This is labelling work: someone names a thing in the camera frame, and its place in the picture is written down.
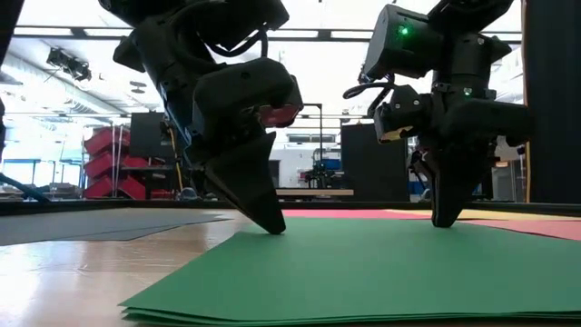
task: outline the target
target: ceiling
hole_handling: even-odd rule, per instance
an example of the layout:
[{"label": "ceiling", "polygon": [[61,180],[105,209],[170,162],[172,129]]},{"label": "ceiling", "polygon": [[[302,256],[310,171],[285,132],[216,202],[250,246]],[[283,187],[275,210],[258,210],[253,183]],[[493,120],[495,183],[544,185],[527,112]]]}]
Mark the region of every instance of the ceiling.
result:
[{"label": "ceiling", "polygon": [[[398,0],[397,5],[426,13],[438,0]],[[390,1],[365,0],[283,0],[290,13],[290,21],[283,28],[335,28],[367,29],[375,24],[381,8]],[[515,1],[510,11],[487,28],[491,32],[520,32],[520,2]],[[119,27],[128,26],[104,11],[97,0],[26,0],[18,21],[19,26],[40,26],[39,31],[49,31],[47,26],[64,27]],[[59,39],[50,35],[42,37],[15,37],[10,44],[10,54],[26,64],[44,71],[50,79],[59,79],[72,85],[73,81],[62,72],[56,72],[47,64],[51,47],[89,63],[93,79],[86,84],[75,84],[76,92],[87,94],[120,112],[135,113],[162,110],[162,103],[146,74],[137,73],[113,62],[117,40]],[[369,90],[351,100],[341,95],[356,84],[360,65],[367,52],[364,42],[270,42],[269,57],[284,63],[291,74],[297,76],[303,100],[306,103],[323,104],[324,114],[364,114],[378,91]],[[226,60],[215,56],[218,62],[236,63],[259,56],[260,47],[254,46],[239,58]],[[144,83],[143,94],[133,93],[131,81]],[[419,80],[398,77],[398,84],[411,84],[419,92],[427,92],[430,76]],[[318,114],[319,109],[308,107],[304,114]],[[325,120],[325,133],[339,132],[337,120]],[[317,133],[317,120],[298,120],[294,133]]]}]

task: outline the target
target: floor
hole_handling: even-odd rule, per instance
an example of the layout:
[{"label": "floor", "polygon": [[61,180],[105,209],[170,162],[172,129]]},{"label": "floor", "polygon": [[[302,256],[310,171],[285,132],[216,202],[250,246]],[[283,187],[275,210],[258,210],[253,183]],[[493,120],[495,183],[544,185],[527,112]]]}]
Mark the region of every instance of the floor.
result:
[{"label": "floor", "polygon": [[[185,226],[130,242],[43,242],[0,247],[0,326],[134,326],[121,319],[122,308],[117,303],[227,240],[248,223],[234,211],[214,212],[232,220]],[[467,215],[498,219],[504,214]]]}]

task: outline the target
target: equipment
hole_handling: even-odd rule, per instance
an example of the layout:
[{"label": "equipment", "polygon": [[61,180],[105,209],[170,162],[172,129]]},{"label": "equipment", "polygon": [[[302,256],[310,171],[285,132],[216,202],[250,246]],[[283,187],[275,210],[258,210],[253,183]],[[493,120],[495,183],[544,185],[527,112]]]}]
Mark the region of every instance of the equipment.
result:
[{"label": "equipment", "polygon": [[[432,222],[451,226],[473,190],[496,161],[499,135],[510,146],[532,134],[532,116],[518,104],[495,102],[488,89],[491,65],[510,46],[480,31],[513,0],[441,0],[427,15],[386,5],[369,43],[359,86],[383,90],[371,104],[380,143],[417,136],[423,153],[415,165],[432,185]],[[420,78],[433,70],[430,94],[395,85],[395,74]],[[372,83],[388,78],[387,82]],[[388,104],[381,101],[393,91]]]},{"label": "equipment", "polygon": [[[282,233],[284,219],[269,174],[276,135],[266,134],[261,121],[268,126],[292,124],[302,100],[294,77],[266,57],[266,31],[289,19],[281,1],[99,2],[134,28],[113,59],[151,77],[188,145],[183,157],[203,172],[208,190],[269,233]],[[261,58],[244,64],[216,64],[206,48],[233,57],[258,41]]]}]

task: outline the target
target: stack of green paper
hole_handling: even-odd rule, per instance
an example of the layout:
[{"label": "stack of green paper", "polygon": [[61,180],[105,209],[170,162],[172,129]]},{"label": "stack of green paper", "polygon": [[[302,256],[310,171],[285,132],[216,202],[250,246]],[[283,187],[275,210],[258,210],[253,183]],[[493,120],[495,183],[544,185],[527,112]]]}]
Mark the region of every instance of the stack of green paper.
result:
[{"label": "stack of green paper", "polygon": [[252,226],[122,305],[170,325],[581,318],[581,243],[426,221]]}]

